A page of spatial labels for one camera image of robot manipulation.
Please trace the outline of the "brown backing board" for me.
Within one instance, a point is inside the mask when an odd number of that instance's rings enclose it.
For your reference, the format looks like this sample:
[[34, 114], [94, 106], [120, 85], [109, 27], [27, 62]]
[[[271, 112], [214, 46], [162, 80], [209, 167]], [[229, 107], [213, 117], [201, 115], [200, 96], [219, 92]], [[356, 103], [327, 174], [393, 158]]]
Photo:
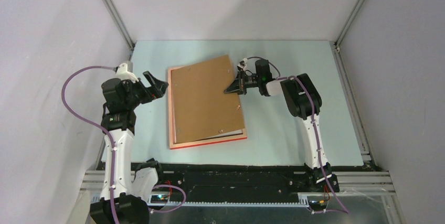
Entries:
[[228, 55], [182, 66], [172, 72], [176, 139], [180, 143], [240, 130], [237, 94], [224, 94], [235, 78]]

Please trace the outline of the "orange wooden picture frame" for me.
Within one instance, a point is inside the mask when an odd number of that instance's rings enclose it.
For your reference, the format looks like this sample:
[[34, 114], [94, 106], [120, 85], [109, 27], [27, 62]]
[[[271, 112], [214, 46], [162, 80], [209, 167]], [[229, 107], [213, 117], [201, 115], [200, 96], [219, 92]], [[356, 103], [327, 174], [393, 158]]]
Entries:
[[241, 108], [241, 104], [239, 103], [236, 107], [236, 113], [234, 115], [239, 115], [243, 119], [244, 127], [240, 129], [240, 133], [223, 133], [223, 136], [214, 136], [210, 138], [206, 138], [203, 140], [196, 140], [191, 141], [187, 143], [178, 143], [176, 140], [176, 125], [175, 125], [175, 118], [174, 118], [174, 101], [173, 101], [173, 88], [172, 88], [172, 72], [176, 69], [182, 68], [182, 66], [178, 67], [171, 67], [167, 70], [167, 80], [169, 83], [169, 87], [167, 88], [167, 99], [168, 99], [168, 146], [170, 150], [180, 150], [184, 148], [191, 148], [191, 147], [199, 147], [199, 146], [206, 146], [206, 145], [212, 145], [212, 144], [220, 144], [220, 143], [227, 143], [227, 142], [233, 142], [238, 140], [245, 140], [248, 137], [247, 129], [246, 129], [246, 120], [245, 116], [243, 114], [243, 110]]

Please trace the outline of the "sunset photo print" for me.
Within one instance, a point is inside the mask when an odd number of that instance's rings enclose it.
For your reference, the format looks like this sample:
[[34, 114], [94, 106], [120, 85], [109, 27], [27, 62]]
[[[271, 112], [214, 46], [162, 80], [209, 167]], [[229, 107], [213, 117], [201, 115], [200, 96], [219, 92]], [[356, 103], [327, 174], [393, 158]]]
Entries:
[[197, 146], [231, 142], [231, 141], [244, 140], [244, 139], [247, 139], [247, 130], [245, 128], [241, 129], [241, 130], [228, 132], [228, 133], [221, 133], [216, 136], [206, 137], [206, 138], [203, 138], [200, 140], [193, 140], [193, 141], [186, 142], [186, 143], [180, 143], [176, 139], [175, 133], [170, 132], [169, 147], [170, 147], [170, 149], [197, 147]]

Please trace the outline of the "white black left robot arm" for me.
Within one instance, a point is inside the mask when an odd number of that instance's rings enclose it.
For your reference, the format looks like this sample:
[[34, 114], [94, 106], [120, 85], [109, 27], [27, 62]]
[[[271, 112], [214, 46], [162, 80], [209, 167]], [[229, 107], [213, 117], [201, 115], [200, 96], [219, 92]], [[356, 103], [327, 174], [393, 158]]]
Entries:
[[162, 98], [168, 83], [155, 78], [149, 71], [143, 75], [150, 86], [145, 87], [128, 74], [105, 81], [101, 88], [108, 112], [103, 115], [101, 129], [105, 134], [105, 178], [98, 202], [90, 205], [95, 223], [148, 223], [147, 200], [151, 190], [161, 190], [166, 177], [158, 163], [143, 165], [131, 176], [131, 146], [134, 139], [135, 108]]

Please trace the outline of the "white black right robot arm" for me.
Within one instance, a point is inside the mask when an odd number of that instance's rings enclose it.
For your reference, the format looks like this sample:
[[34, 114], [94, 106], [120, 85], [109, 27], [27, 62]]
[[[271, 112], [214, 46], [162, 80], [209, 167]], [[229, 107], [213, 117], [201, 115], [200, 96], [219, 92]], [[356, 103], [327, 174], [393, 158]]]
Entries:
[[224, 93], [245, 95], [249, 88], [257, 88], [265, 97], [283, 96], [290, 114], [303, 127], [306, 187], [311, 191], [338, 192], [338, 180], [332, 173], [321, 137], [319, 119], [322, 98], [310, 77], [306, 73], [283, 77], [280, 72], [273, 77], [271, 69], [275, 67], [274, 64], [261, 57], [254, 59], [255, 71], [248, 70], [248, 58], [237, 64], [237, 75]]

